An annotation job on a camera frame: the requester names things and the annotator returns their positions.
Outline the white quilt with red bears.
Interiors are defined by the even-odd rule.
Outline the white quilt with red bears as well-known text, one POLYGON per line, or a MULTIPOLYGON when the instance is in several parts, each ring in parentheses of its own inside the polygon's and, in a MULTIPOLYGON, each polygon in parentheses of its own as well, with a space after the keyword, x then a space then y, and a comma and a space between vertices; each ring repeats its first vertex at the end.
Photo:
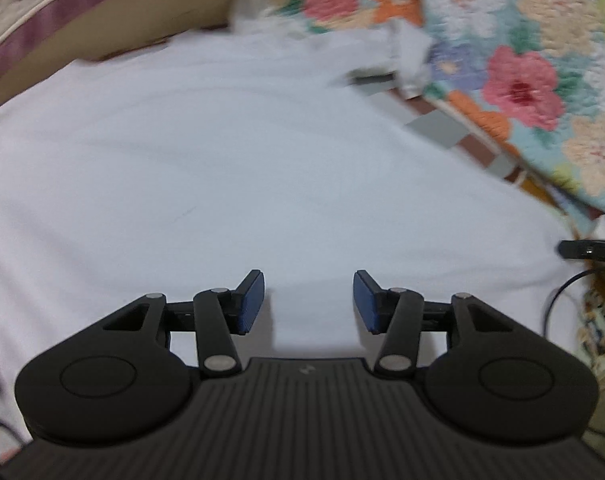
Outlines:
POLYGON ((0 106, 72 61, 225 24, 233 0, 0 0, 0 106))

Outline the patterned play mat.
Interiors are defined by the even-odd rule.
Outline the patterned play mat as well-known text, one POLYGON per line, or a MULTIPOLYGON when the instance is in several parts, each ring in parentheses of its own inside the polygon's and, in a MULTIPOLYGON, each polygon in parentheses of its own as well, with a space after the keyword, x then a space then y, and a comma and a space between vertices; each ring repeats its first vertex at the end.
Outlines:
POLYGON ((457 122, 431 103, 403 99, 391 75, 357 78, 355 88, 376 110, 486 174, 519 188, 572 222, 579 214, 560 192, 525 169, 497 144, 457 122))

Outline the white hoodie sweatshirt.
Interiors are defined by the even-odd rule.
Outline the white hoodie sweatshirt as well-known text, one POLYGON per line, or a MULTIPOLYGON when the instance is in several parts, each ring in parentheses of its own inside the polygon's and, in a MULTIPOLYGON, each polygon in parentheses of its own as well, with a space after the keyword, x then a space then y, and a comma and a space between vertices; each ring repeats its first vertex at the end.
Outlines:
POLYGON ((266 277, 244 356, 371 356, 353 273, 470 292, 537 330, 573 274, 548 208, 385 115, 362 68, 409 27, 301 40, 191 32, 75 62, 0 107, 0 384, 148 292, 266 277))

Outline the floral patterned quilt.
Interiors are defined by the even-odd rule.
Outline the floral patterned quilt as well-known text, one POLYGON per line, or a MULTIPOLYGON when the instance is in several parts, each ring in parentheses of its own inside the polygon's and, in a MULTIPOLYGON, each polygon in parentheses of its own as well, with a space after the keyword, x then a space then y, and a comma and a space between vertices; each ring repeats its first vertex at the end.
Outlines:
POLYGON ((403 92, 458 114, 605 212, 605 0, 236 0, 236 32, 307 36, 408 22, 427 36, 403 92))

